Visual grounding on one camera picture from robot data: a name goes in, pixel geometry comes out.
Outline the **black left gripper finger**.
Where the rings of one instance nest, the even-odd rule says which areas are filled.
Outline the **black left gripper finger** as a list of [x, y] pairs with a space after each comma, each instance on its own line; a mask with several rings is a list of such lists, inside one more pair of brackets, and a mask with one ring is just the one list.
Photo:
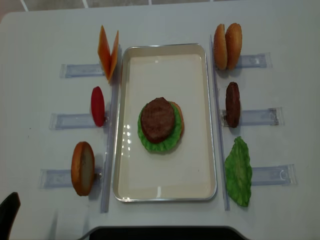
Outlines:
[[20, 198], [17, 192], [12, 192], [0, 204], [0, 239], [8, 240], [16, 215], [20, 208]]

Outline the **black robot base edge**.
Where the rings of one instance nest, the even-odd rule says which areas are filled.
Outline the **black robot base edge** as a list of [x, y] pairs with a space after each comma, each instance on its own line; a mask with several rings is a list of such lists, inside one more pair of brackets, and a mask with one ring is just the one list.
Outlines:
[[146, 226], [103, 227], [94, 230], [87, 240], [244, 240], [227, 227]]

